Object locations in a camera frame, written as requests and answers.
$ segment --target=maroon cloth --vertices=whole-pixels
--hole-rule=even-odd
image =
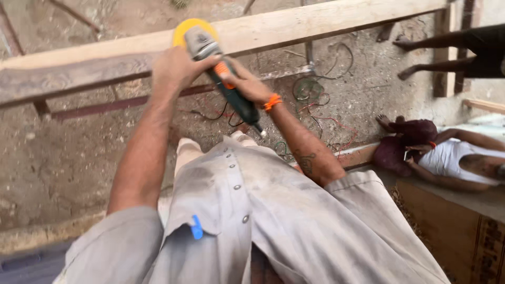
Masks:
[[[409,176],[412,170],[403,160],[405,147],[428,144],[429,141],[437,137],[437,127],[433,121],[421,119],[410,120],[403,123],[391,122],[389,124],[396,134],[403,134],[401,137],[384,137],[374,154],[374,164],[378,167],[394,171],[400,176]],[[419,154],[414,154],[416,162],[421,158]]]

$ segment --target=black shorts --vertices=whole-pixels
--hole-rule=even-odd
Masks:
[[[505,58],[505,24],[466,30],[464,41],[477,55],[465,71],[467,78],[505,78],[501,63]]]

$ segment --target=angle grinder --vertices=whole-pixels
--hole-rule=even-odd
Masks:
[[[172,46],[186,48],[195,61],[200,61],[212,55],[223,54],[217,40],[217,33],[208,22],[200,19],[188,19],[174,30]],[[206,73],[240,118],[251,125],[261,138],[265,138],[267,133],[259,124],[260,113],[254,103],[244,98],[235,86],[224,83],[219,76],[225,73],[236,75],[231,64],[223,59]]]

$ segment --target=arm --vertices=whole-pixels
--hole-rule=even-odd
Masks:
[[[490,150],[505,151],[505,144],[503,142],[493,139],[489,136],[461,129],[452,128],[443,131],[437,135],[437,138],[434,142],[438,145],[450,138],[456,138],[461,141],[466,141],[475,146]]]
[[[107,214],[136,206],[158,206],[175,100],[218,58],[193,62],[182,48],[165,51],[153,65],[153,95],[147,104],[112,184]]]
[[[272,91],[254,77],[238,61],[229,59],[238,77],[222,78],[227,83],[235,85],[243,95],[263,106]],[[330,182],[343,178],[345,171],[330,149],[303,126],[287,109],[283,103],[273,106],[270,117],[286,139],[293,155],[304,174],[319,186],[324,187]]]
[[[481,192],[489,189],[489,185],[462,180],[455,177],[446,177],[441,175],[434,175],[427,169],[421,167],[420,165],[414,162],[413,158],[410,158],[407,161],[409,167],[422,179],[434,183],[436,185],[449,188],[455,191],[470,191],[470,192]]]

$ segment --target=white tank top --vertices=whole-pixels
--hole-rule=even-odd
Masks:
[[[460,167],[460,160],[466,155],[484,155],[505,158],[505,152],[488,150],[465,141],[451,138],[439,145],[419,161],[419,165],[432,174],[455,177],[492,186],[499,185],[496,179],[481,176]]]

